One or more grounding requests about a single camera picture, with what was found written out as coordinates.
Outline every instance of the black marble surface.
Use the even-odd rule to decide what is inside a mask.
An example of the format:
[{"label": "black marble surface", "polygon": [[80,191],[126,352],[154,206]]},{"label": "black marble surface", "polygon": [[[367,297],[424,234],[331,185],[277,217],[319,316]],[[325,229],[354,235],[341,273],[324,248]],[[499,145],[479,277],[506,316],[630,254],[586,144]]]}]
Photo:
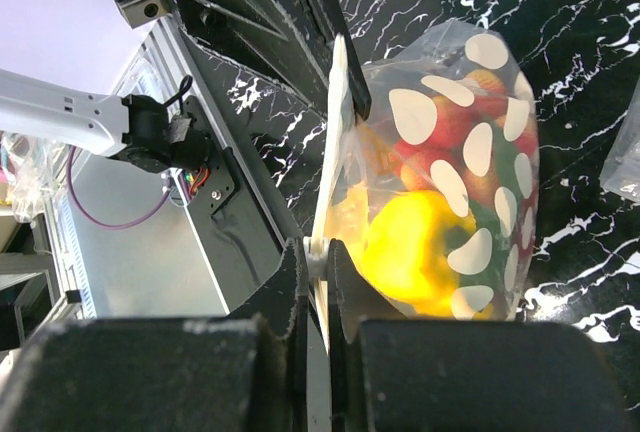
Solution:
[{"label": "black marble surface", "polygon": [[[341,3],[362,62],[392,57],[450,17],[506,39],[536,94],[541,141],[536,249],[519,317],[587,333],[640,420],[640,206],[599,184],[640,76],[640,0]],[[260,80],[218,67],[230,78],[246,132],[309,233],[325,125]]]}]

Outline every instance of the screw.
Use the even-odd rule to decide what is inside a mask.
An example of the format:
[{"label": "screw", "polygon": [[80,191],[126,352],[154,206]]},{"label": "screw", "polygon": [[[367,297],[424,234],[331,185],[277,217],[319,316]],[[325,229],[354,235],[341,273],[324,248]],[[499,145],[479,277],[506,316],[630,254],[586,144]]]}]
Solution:
[{"label": "screw", "polygon": [[156,4],[149,4],[144,8],[144,15],[152,19],[156,15],[158,15],[159,7]]}]

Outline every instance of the plastic bag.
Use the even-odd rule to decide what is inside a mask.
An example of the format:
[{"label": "plastic bag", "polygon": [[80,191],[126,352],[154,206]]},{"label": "plastic bag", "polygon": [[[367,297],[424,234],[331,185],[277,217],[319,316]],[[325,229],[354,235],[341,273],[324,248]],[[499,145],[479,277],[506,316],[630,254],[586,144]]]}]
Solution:
[{"label": "plastic bag", "polygon": [[526,78],[498,34],[457,21],[364,73],[373,106],[343,137],[325,236],[405,313],[509,318],[538,197]]},{"label": "plastic bag", "polygon": [[32,221],[44,212],[46,200],[64,192],[56,178],[56,163],[65,150],[60,142],[19,134],[2,136],[2,169],[12,186],[10,201],[17,221]]},{"label": "plastic bag", "polygon": [[600,174],[605,190],[640,202],[640,81]]}]

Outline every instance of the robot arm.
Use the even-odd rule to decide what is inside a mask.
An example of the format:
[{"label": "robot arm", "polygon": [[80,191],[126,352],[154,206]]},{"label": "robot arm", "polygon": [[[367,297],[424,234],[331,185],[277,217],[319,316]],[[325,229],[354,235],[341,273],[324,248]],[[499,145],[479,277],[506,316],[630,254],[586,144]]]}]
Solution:
[{"label": "robot arm", "polygon": [[126,146],[129,109],[117,96],[87,94],[0,70],[0,128],[111,157]]},{"label": "robot arm", "polygon": [[197,170],[209,156],[209,138],[189,128],[175,140],[167,112],[190,86],[189,78],[160,104],[147,96],[89,94],[0,70],[0,129],[65,142],[147,172]]}]

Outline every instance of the bell pepper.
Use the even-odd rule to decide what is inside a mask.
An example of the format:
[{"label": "bell pepper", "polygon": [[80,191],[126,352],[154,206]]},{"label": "bell pepper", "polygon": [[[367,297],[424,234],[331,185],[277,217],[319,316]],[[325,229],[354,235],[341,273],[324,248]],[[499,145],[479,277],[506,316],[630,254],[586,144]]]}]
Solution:
[{"label": "bell pepper", "polygon": [[349,187],[343,200],[327,210],[325,237],[344,242],[358,271],[362,267],[362,254],[369,229],[368,215],[369,200],[364,182]]},{"label": "bell pepper", "polygon": [[418,190],[391,199],[373,219],[362,256],[362,275],[387,297],[419,314],[450,317],[459,286],[446,254],[452,231],[471,236],[476,222],[453,213],[437,191]]}]

